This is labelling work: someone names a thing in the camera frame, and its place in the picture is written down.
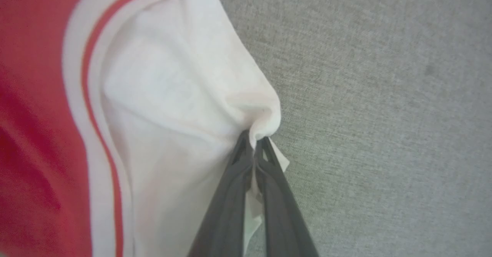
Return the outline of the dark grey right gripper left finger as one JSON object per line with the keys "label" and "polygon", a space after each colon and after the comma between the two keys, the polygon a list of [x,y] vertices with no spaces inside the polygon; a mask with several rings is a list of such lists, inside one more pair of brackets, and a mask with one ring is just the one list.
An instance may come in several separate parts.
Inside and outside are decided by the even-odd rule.
{"label": "dark grey right gripper left finger", "polygon": [[220,178],[189,257],[242,257],[246,193],[251,188],[253,148],[249,131],[241,132]]}

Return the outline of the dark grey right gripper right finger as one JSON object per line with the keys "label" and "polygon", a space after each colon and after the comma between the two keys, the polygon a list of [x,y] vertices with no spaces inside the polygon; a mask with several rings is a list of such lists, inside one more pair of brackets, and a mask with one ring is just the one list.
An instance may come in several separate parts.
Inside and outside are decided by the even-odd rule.
{"label": "dark grey right gripper right finger", "polygon": [[267,257],[318,257],[318,251],[268,137],[257,142],[255,176],[264,200]]}

